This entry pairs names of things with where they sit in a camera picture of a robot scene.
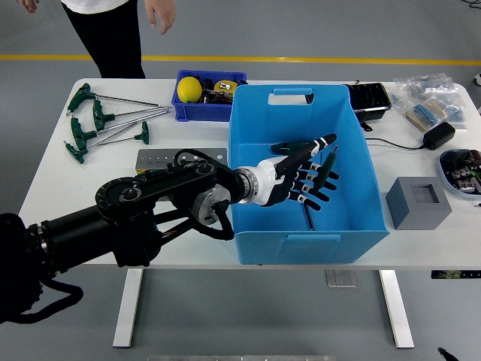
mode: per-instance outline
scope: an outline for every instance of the white shirt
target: white shirt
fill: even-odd
[[[75,13],[97,14],[113,10],[123,5],[128,0],[62,0],[62,2]]]

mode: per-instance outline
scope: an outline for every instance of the tape measure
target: tape measure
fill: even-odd
[[[213,89],[217,92],[226,92],[234,94],[235,89],[237,88],[237,83],[232,80],[221,80],[213,86]]]

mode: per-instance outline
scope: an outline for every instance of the yellow floor line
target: yellow floor line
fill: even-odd
[[[284,63],[333,63],[333,64],[377,64],[377,65],[454,65],[481,66],[481,60],[455,59],[383,59],[347,57],[302,57],[302,56],[178,56],[145,55],[148,62],[284,62]],[[92,60],[88,55],[60,54],[0,54],[0,60]]]

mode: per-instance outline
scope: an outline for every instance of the gray square block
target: gray square block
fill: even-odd
[[[399,177],[386,201],[396,229],[436,229],[451,213],[437,177]]]

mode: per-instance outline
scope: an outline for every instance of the clear plastic bag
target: clear plastic bag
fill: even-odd
[[[392,98],[392,108],[422,131],[444,120],[464,129],[463,101],[452,78],[445,74],[395,79]]]

